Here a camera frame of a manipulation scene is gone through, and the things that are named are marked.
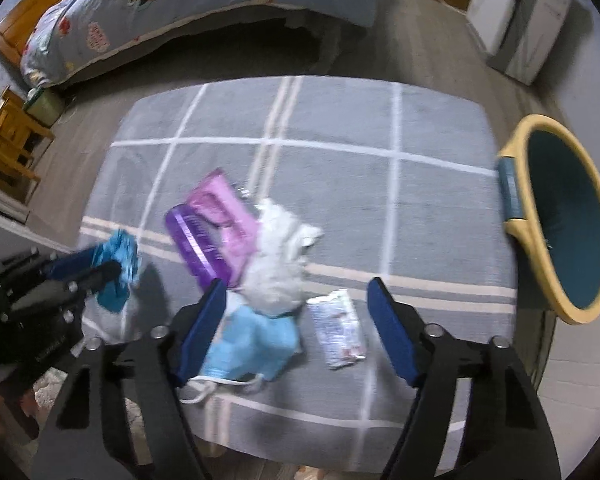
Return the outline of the orange wooden bed frame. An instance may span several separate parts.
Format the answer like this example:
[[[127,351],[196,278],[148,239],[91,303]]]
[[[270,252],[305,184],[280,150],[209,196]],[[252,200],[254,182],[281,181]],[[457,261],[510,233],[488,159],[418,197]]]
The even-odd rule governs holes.
[[[15,68],[41,16],[61,0],[20,0],[0,21],[0,55]]]

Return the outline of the yellow teal trash bin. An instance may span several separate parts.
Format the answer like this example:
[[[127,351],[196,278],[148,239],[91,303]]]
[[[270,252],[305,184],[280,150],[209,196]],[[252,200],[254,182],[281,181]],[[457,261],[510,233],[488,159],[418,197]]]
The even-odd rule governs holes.
[[[504,230],[565,323],[600,316],[600,172],[577,137],[541,114],[521,119],[498,152]]]

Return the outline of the pink foil wrapper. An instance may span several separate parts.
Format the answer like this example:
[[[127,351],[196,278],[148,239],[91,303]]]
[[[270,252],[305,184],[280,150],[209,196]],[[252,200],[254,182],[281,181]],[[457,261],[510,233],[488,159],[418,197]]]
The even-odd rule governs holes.
[[[230,287],[238,287],[247,263],[257,250],[258,220],[221,168],[200,181],[186,204],[220,232],[219,251],[230,269]]]

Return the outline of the yellow wooden chair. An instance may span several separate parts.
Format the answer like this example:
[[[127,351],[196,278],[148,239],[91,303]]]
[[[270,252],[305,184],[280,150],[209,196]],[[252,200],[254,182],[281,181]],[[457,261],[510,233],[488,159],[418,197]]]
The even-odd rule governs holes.
[[[36,160],[55,140],[49,128],[24,110],[21,96],[6,87],[0,94],[0,191],[27,203],[41,182]]]

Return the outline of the grey plaid blanket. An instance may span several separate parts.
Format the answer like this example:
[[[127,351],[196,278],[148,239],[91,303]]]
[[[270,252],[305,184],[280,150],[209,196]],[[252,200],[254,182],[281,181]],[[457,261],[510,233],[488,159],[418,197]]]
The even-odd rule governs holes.
[[[197,300],[163,218],[215,169],[252,192],[261,241],[230,296],[235,327],[299,335],[254,388],[183,391],[194,433],[232,450],[344,471],[385,465],[415,393],[396,376],[366,307],[380,276],[453,336],[515,325],[516,264],[501,226],[496,146],[483,108],[396,82],[239,79],[136,102],[120,122],[80,229],[125,229],[142,270],[123,311],[89,304],[84,328],[126,341]]]

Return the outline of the white air purifier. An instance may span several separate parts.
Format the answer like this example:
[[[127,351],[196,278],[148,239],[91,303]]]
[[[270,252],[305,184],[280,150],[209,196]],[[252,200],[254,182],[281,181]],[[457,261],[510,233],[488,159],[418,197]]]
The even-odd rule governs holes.
[[[565,23],[572,0],[470,0],[466,18],[486,64],[532,84]]]

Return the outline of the light blue face mask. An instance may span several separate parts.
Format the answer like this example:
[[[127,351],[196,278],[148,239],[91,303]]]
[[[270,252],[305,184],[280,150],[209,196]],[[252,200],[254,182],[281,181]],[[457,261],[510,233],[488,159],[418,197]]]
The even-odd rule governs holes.
[[[201,370],[186,382],[193,396],[181,404],[201,404],[219,387],[257,389],[272,382],[293,356],[301,352],[300,333],[293,315],[269,318],[239,306],[224,318]]]

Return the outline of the purple plastic bottle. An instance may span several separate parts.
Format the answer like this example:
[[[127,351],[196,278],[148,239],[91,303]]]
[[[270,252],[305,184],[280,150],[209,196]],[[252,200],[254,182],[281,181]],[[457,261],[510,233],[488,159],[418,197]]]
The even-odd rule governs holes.
[[[232,270],[212,240],[206,225],[187,204],[179,204],[164,215],[171,240],[183,258],[190,274],[205,290],[214,280],[230,284]]]

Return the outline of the small green bin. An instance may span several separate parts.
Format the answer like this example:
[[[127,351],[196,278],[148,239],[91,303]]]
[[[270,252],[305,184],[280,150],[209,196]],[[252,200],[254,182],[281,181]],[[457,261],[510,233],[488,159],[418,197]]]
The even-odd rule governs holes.
[[[45,127],[57,122],[65,107],[65,101],[58,94],[45,88],[31,89],[23,104],[24,111]]]

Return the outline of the silver foil medicine sachet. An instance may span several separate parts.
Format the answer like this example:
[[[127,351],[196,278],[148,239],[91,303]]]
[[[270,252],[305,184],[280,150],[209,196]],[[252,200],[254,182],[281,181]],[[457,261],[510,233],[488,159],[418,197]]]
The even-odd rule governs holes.
[[[366,358],[361,323],[347,289],[310,298],[306,306],[330,370],[339,370]]]

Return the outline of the white tissue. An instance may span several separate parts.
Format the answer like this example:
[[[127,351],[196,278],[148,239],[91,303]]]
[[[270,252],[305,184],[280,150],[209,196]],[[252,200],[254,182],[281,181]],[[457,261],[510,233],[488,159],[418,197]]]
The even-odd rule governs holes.
[[[324,231],[270,198],[261,200],[257,210],[257,250],[242,274],[239,291],[253,310],[278,318],[302,305],[306,253]]]

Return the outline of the blue glove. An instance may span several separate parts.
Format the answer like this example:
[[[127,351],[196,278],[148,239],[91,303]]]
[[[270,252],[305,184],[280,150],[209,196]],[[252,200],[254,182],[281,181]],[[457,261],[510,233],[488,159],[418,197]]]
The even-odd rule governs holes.
[[[131,287],[137,282],[140,256],[136,239],[128,231],[114,231],[108,240],[96,246],[92,267],[115,263],[118,270],[97,294],[97,303],[114,314],[122,312],[130,298]]]

